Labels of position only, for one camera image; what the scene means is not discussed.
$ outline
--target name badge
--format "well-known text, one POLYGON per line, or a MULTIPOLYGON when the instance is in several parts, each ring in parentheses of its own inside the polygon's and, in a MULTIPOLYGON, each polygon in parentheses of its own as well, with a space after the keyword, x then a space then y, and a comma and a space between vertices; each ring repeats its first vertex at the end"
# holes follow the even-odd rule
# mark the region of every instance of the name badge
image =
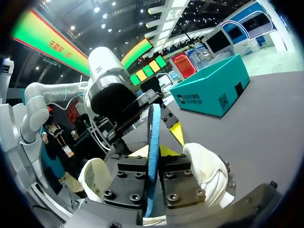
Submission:
POLYGON ((73 151, 71 150, 71 148, 69 148, 68 145, 62 147, 62 149, 64 150, 64 152, 67 154, 67 156, 70 158, 74 155, 73 151))

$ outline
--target gray floor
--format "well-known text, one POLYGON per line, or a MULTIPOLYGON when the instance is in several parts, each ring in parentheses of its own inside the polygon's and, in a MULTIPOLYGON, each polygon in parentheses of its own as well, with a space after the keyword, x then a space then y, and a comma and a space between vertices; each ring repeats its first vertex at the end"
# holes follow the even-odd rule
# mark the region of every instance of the gray floor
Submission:
MULTIPOLYGON (((261 183, 276 181, 285 192, 303 156, 304 73, 251 78, 243 95, 221 119, 168 107, 180 119, 188 142, 204 145, 230 162, 239 200, 261 183)), ((146 124, 124 139, 131 150, 146 145, 146 124)), ((161 124, 161 144, 182 148, 161 124)))

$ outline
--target bolt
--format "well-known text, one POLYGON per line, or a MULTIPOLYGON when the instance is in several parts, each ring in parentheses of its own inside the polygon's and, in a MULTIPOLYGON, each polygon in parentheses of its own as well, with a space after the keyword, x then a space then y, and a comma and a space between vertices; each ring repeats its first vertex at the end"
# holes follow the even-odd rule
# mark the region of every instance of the bolt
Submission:
POLYGON ((176 194, 170 194, 167 199, 170 203, 176 203, 180 198, 176 194))
POLYGON ((118 222, 110 222, 109 228, 122 228, 122 225, 118 222))
POLYGON ((187 175, 187 176, 190 176, 192 174, 191 170, 185 170, 184 173, 187 175))
POLYGON ((119 170, 119 171, 117 172, 117 176, 120 177, 120 178, 125 178, 127 175, 125 174, 124 171, 119 170))
POLYGON ((141 201, 141 199, 142 198, 137 194, 133 194, 130 196, 130 200, 135 204, 138 204, 141 201))
POLYGON ((274 189, 277 188, 277 183, 275 183, 274 181, 270 182, 269 184, 271 187, 273 187, 274 189))
POLYGON ((138 172, 136 173, 135 178, 138 180, 142 180, 144 179, 144 174, 142 172, 138 172))
POLYGON ((205 196, 205 194, 206 194, 206 191, 205 191, 204 189, 198 189, 198 190, 196 191, 196 195, 197 195, 198 197, 203 197, 203 196, 205 196))
POLYGON ((167 172, 167 173, 166 173, 166 177, 167 177, 168 179, 174 179, 174 173, 173 173, 173 172, 167 172))
POLYGON ((107 199, 113 200, 115 199, 115 194, 112 190, 106 190, 104 191, 104 197, 106 197, 107 199))

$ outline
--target face mask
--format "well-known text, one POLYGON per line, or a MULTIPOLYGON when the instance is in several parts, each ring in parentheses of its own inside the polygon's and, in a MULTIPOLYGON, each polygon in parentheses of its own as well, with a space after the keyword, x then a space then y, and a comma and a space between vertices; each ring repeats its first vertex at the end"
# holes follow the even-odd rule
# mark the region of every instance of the face mask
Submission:
POLYGON ((50 114, 49 117, 48 117, 48 119, 47 119, 47 121, 46 121, 46 124, 47 125, 52 125, 53 122, 54 122, 53 115, 50 114))

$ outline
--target qr code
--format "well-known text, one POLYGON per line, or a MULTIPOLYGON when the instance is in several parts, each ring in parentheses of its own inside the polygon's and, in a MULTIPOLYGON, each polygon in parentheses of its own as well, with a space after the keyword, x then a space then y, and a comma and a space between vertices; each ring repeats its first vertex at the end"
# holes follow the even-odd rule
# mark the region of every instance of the qr code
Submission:
POLYGON ((229 102, 228 102, 228 98, 226 96, 226 94, 223 94, 219 99, 218 99, 219 103, 220 103, 220 106, 222 107, 222 109, 224 110, 229 102))

